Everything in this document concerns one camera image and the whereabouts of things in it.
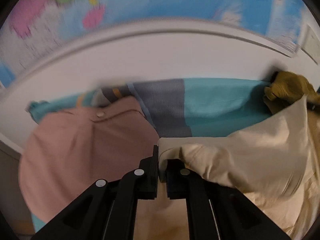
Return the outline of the cream beige trench coat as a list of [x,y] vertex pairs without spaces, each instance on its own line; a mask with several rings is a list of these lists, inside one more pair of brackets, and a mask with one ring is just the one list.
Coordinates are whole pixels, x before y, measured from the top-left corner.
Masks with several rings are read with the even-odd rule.
[[180,159],[203,179],[240,190],[291,239],[319,213],[319,153],[300,99],[224,138],[161,138],[159,168]]

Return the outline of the pink folded garment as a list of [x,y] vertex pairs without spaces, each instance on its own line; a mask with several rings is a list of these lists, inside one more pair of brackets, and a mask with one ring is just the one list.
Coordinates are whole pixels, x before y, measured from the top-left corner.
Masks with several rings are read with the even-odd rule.
[[158,139],[131,96],[104,108],[47,114],[20,159],[23,198],[31,213],[47,223],[98,179],[115,181],[137,168]]

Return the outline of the teal grey bed sheet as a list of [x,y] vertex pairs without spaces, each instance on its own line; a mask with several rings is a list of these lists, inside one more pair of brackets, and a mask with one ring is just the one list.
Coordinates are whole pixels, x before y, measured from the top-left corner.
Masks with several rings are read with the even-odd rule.
[[[101,87],[27,108],[38,126],[50,113],[76,107],[104,108],[134,97],[160,138],[225,137],[268,118],[264,81],[241,79],[171,79]],[[44,226],[31,213],[36,230]]]

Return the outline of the olive green coat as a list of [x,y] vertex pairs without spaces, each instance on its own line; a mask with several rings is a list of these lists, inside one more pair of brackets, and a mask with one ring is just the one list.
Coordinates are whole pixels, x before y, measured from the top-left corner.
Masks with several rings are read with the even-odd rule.
[[306,96],[307,107],[319,112],[319,93],[302,75],[278,71],[272,75],[271,84],[264,88],[264,102],[276,113]]

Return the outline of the white wall socket panel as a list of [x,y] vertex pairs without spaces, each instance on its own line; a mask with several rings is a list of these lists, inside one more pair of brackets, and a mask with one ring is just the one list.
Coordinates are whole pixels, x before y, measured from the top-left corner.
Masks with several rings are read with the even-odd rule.
[[319,38],[308,25],[303,44],[301,46],[304,51],[316,64],[319,64],[320,45]]

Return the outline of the colourful wall map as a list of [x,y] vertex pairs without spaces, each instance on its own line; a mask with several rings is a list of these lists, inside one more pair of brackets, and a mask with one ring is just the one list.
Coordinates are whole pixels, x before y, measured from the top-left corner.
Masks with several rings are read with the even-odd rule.
[[1,27],[1,88],[69,40],[145,18],[219,22],[295,51],[304,8],[302,0],[19,0]]

